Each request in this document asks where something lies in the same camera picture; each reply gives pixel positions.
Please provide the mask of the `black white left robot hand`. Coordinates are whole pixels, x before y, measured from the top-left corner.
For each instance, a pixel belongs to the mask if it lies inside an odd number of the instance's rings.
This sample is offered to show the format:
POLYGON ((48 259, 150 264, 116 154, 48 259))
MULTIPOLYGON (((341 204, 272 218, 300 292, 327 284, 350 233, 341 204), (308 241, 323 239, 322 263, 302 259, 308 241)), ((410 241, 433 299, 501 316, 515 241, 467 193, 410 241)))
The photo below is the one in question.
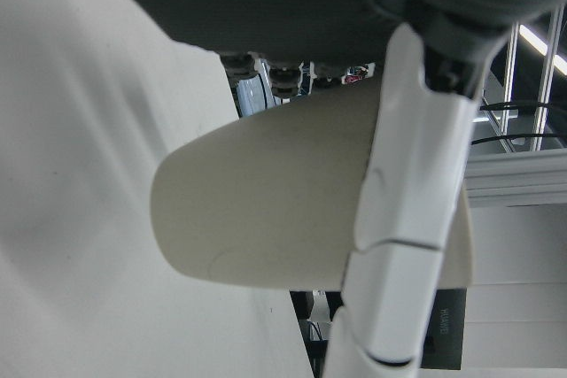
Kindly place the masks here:
POLYGON ((189 277, 340 290, 325 376, 416 376, 437 290, 470 281, 463 175, 485 76, 517 22, 565 0, 134 1, 231 82, 265 59, 284 98, 306 60, 325 78, 376 64, 173 151, 151 226, 189 277))

